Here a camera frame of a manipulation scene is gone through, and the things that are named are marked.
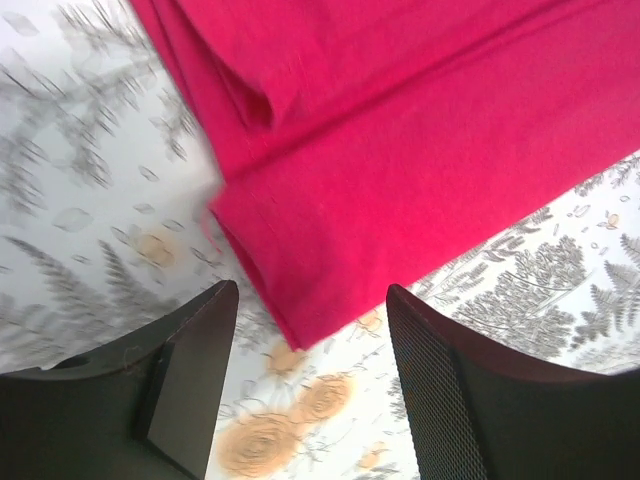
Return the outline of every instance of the red fabric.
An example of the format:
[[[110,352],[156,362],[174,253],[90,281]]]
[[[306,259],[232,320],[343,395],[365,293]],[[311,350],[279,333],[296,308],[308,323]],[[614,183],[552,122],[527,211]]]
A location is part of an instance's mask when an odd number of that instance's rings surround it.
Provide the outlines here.
[[[308,348],[640,147],[637,0],[133,0]]]

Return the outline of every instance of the pink fabric fold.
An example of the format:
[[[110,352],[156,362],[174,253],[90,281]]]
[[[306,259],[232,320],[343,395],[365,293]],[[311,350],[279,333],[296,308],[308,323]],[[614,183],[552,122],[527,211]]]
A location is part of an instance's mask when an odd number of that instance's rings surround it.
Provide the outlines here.
[[[640,147],[640,2],[133,0],[308,348]]]

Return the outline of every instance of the orange rose print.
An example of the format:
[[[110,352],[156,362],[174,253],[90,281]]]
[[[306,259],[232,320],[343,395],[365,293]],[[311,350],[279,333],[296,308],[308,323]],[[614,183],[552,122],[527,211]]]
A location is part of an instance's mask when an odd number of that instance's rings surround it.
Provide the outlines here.
[[[376,310],[369,312],[357,321],[357,326],[368,333],[374,333],[382,326],[382,319]]]
[[[296,454],[299,438],[289,417],[252,415],[223,431],[217,440],[220,466],[241,478],[259,478],[285,467]]]
[[[320,376],[301,395],[296,413],[306,423],[327,420],[342,411],[351,392],[351,379],[346,375]]]
[[[615,230],[618,228],[618,223],[620,223],[620,215],[617,213],[609,214],[607,212],[605,214],[606,222],[600,222],[598,224],[599,227],[605,227],[607,230]]]
[[[294,373],[306,359],[303,351],[292,352],[285,342],[278,343],[267,357],[267,372],[280,378]]]
[[[165,242],[155,235],[140,235],[135,239],[134,248],[145,260],[158,267],[170,267],[175,260]]]
[[[371,449],[365,453],[358,462],[358,468],[362,470],[371,470],[380,463],[380,456],[383,452],[386,452],[386,446],[384,442],[377,442],[371,447]]]

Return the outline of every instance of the floral tablecloth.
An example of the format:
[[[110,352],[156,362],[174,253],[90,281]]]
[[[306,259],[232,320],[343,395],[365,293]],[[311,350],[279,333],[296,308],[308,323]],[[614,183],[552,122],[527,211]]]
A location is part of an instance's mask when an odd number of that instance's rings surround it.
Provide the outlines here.
[[[0,372],[51,366],[231,278],[208,478],[417,479],[384,307],[288,349],[216,225],[222,253],[201,232],[222,180],[130,7],[5,0],[0,39]],[[639,183],[631,155],[411,290],[537,357],[633,368]]]

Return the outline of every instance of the black mesh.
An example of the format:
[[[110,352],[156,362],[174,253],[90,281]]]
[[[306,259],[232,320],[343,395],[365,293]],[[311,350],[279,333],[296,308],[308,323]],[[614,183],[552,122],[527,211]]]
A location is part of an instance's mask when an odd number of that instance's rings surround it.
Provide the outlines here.
[[[487,472],[448,348],[409,311],[397,298],[388,304],[420,476],[484,480]]]

